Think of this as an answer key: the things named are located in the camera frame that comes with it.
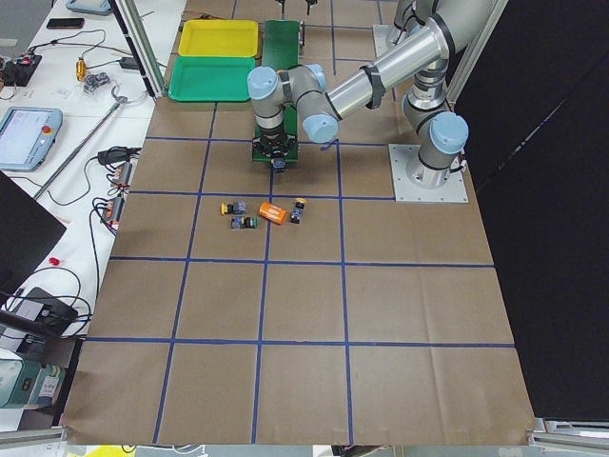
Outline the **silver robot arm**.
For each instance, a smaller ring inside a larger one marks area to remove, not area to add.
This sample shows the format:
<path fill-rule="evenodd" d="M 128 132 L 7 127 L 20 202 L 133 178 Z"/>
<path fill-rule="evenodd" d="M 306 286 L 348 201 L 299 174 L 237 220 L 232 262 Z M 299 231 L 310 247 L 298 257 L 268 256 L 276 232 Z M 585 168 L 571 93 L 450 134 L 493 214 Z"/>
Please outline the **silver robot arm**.
<path fill-rule="evenodd" d="M 481 32 L 492 11 L 490 1 L 401 1 L 387 51 L 333 90 L 326 88 L 324 70 L 318 64 L 288 70 L 255 68 L 247 76 L 259 131 L 252 140 L 253 152 L 267 158 L 274 171 L 282 172 L 285 158 L 297 145 L 296 136 L 285 129 L 286 106 L 297 111 L 311 141 L 327 143 L 337 136 L 341 120 L 360 108 L 377 109 L 389 89 L 413 77 L 403 111 L 417 130 L 425 132 L 429 149 L 417 163 L 436 173 L 449 170 L 455 154 L 443 151 L 431 137 L 444 111 L 447 64 Z"/>
<path fill-rule="evenodd" d="M 377 54 L 392 50 L 424 24 L 422 1 L 387 1 L 392 9 L 386 20 L 384 1 L 276 1 L 277 19 L 294 20 L 301 27 L 301 44 L 306 45 L 307 30 L 320 29 L 330 34 L 332 43 L 370 42 Z"/>

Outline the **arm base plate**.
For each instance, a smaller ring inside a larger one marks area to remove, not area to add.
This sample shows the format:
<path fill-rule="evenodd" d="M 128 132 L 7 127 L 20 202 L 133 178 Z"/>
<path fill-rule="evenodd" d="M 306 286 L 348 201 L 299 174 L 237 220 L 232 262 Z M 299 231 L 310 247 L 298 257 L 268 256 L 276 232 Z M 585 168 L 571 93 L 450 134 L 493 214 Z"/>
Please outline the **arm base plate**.
<path fill-rule="evenodd" d="M 389 144 L 395 201 L 414 204 L 467 204 L 463 173 L 455 158 L 448 169 L 427 168 L 419 145 Z"/>
<path fill-rule="evenodd" d="M 396 46 L 400 29 L 394 25 L 374 25 L 372 27 L 375 57 L 379 58 Z"/>

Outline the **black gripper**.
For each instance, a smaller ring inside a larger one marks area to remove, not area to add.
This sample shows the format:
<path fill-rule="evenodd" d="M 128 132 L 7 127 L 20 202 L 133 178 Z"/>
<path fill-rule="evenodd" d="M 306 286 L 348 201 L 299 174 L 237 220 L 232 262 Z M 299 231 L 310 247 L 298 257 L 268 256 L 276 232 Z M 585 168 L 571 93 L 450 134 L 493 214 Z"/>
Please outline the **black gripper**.
<path fill-rule="evenodd" d="M 316 5 L 316 0 L 306 1 L 306 14 L 310 14 L 313 6 Z M 282 6 L 286 0 L 277 0 Z M 268 138 L 263 135 L 252 140 L 252 159 L 253 160 L 271 160 L 275 155 L 281 153 L 285 160 L 298 159 L 298 142 L 297 137 L 288 134 L 286 137 L 281 135 L 274 138 Z"/>

